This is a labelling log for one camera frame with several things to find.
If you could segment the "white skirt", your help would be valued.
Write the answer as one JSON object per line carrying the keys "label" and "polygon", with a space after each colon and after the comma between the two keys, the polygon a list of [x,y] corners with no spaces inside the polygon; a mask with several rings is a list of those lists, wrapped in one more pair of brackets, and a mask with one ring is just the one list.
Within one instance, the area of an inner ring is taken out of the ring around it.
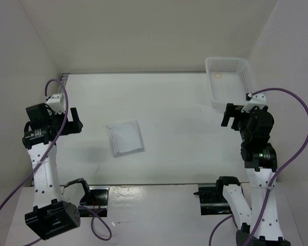
{"label": "white skirt", "polygon": [[136,120],[107,126],[113,157],[144,152],[139,124]]}

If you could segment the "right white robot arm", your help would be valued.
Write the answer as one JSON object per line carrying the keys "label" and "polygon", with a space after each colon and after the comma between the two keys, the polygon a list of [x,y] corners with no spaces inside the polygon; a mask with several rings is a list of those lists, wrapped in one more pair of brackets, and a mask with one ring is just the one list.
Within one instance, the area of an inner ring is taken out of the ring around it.
{"label": "right white robot arm", "polygon": [[249,178],[251,203],[248,204],[239,180],[221,176],[216,182],[215,197],[227,201],[237,226],[237,245],[290,245],[280,228],[275,182],[277,172],[275,149],[268,142],[274,118],[268,107],[254,106],[247,112],[243,107],[228,103],[221,125],[240,133],[241,156]]}

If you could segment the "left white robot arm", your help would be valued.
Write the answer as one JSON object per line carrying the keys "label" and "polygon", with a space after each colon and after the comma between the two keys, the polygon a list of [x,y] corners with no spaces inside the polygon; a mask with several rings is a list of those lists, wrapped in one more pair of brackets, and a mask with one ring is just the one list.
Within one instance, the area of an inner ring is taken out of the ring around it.
{"label": "left white robot arm", "polygon": [[59,184],[56,166],[56,136],[80,133],[83,127],[76,108],[71,108],[72,121],[66,119],[61,102],[46,102],[26,108],[29,121],[24,127],[23,145],[34,170],[35,197],[33,210],[25,214],[26,225],[42,240],[78,228],[81,224],[79,204],[91,201],[92,192],[79,187],[71,202]]}

